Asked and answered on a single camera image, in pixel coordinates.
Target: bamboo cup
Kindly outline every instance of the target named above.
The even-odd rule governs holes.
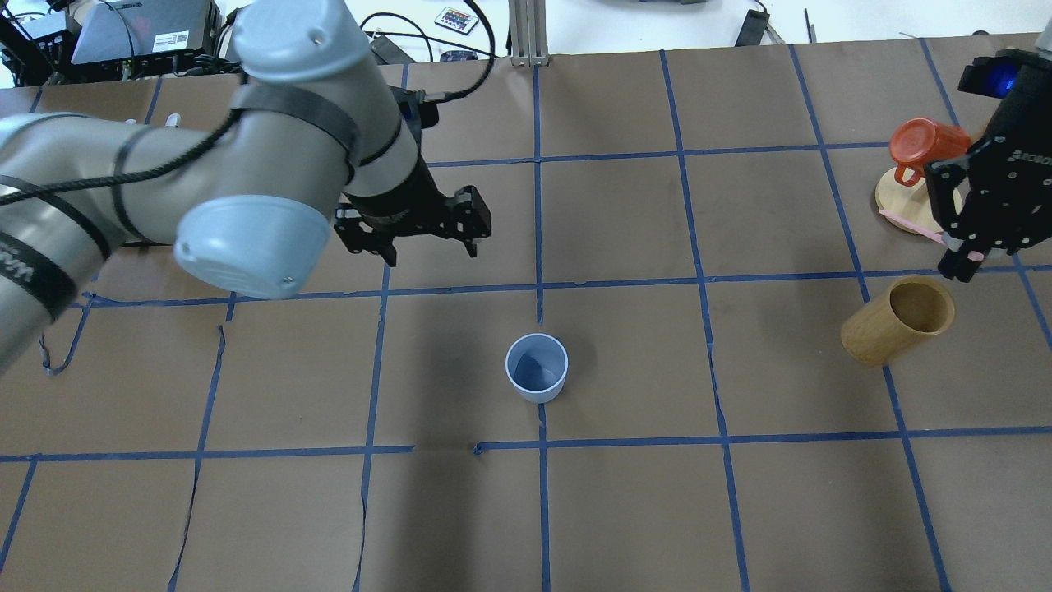
[[[898,354],[942,334],[953,323],[949,290],[918,274],[899,278],[841,328],[841,344],[866,366],[883,366]]]

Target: wooden coaster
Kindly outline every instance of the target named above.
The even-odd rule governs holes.
[[[901,218],[910,220],[914,224],[932,231],[943,231],[943,227],[938,225],[938,222],[931,215],[931,204],[928,201],[928,187],[924,179],[920,179],[920,182],[912,187],[907,187],[898,184],[898,181],[895,180],[895,169],[892,168],[881,177],[881,180],[876,183],[876,190],[873,192],[876,196],[876,207],[878,209],[887,209]],[[964,199],[957,189],[953,189],[953,202],[957,211],[960,211],[960,208],[964,206]],[[894,224],[895,227],[910,233],[919,233],[898,224],[894,220],[888,221]]]

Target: red mug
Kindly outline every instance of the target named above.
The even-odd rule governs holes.
[[[895,129],[888,146],[891,158],[898,163],[895,180],[911,187],[924,178],[925,164],[962,156],[971,144],[968,131],[956,125],[947,125],[927,117],[910,119]],[[913,170],[909,179],[904,178],[907,168]]]

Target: light blue cup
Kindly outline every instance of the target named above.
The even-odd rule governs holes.
[[[526,401],[538,405],[550,402],[563,390],[569,368],[566,348],[544,333],[520,338],[504,359],[508,381]]]

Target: white label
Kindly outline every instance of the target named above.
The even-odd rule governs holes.
[[[185,49],[189,42],[190,32],[180,30],[179,33],[165,33],[154,38],[154,53],[171,52],[174,49]]]

